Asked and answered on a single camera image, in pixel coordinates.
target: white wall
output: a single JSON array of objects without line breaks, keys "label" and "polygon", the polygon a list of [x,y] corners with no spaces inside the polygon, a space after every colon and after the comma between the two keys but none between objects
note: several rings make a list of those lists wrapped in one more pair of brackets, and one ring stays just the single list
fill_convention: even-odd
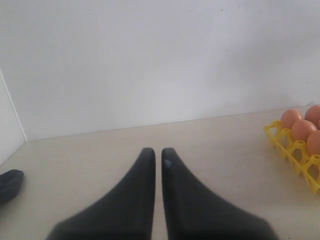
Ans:
[{"label": "white wall", "polygon": [[0,166],[24,142],[24,135],[0,71]]},{"label": "white wall", "polygon": [[320,102],[318,0],[12,0],[0,67],[29,140]]}]

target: brown egg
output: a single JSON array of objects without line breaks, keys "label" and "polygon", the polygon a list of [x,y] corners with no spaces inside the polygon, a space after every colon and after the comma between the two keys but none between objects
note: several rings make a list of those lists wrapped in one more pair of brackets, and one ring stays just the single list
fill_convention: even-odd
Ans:
[{"label": "brown egg", "polygon": [[310,107],[308,111],[306,111],[304,119],[317,125],[320,120],[320,105]]},{"label": "brown egg", "polygon": [[283,129],[291,129],[296,121],[304,119],[301,113],[296,109],[288,109],[281,116],[281,127]]},{"label": "brown egg", "polygon": [[294,141],[303,140],[307,141],[310,134],[317,131],[317,127],[307,120],[296,121],[291,129],[292,138]]},{"label": "brown egg", "polygon": [[313,154],[320,154],[320,130],[310,134],[306,141],[306,149],[310,156]]}]

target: beige table surface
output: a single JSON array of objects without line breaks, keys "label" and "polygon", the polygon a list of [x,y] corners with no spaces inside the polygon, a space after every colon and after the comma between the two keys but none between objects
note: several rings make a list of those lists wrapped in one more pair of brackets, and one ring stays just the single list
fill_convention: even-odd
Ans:
[{"label": "beige table surface", "polygon": [[[304,113],[306,107],[300,108]],[[107,193],[143,147],[156,152],[152,239],[166,240],[161,150],[174,147],[215,193],[267,219],[282,240],[320,239],[320,194],[271,148],[263,126],[283,110],[27,142],[5,164],[25,173],[20,194],[0,206],[0,240],[43,240],[52,227]]]}]

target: yellow egg tray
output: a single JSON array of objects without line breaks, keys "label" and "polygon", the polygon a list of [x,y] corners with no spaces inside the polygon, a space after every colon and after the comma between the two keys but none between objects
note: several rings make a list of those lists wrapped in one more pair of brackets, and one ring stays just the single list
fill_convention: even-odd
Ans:
[{"label": "yellow egg tray", "polygon": [[[300,175],[303,173],[306,184],[314,194],[320,189],[320,155],[310,156],[307,152],[306,142],[302,140],[293,141],[291,129],[282,128],[279,120],[273,121],[270,125],[264,127],[266,136],[272,146],[276,147],[281,157],[288,159],[293,171]],[[294,157],[295,151],[301,151],[300,157]],[[318,172],[318,177],[309,173],[310,168]]]}]

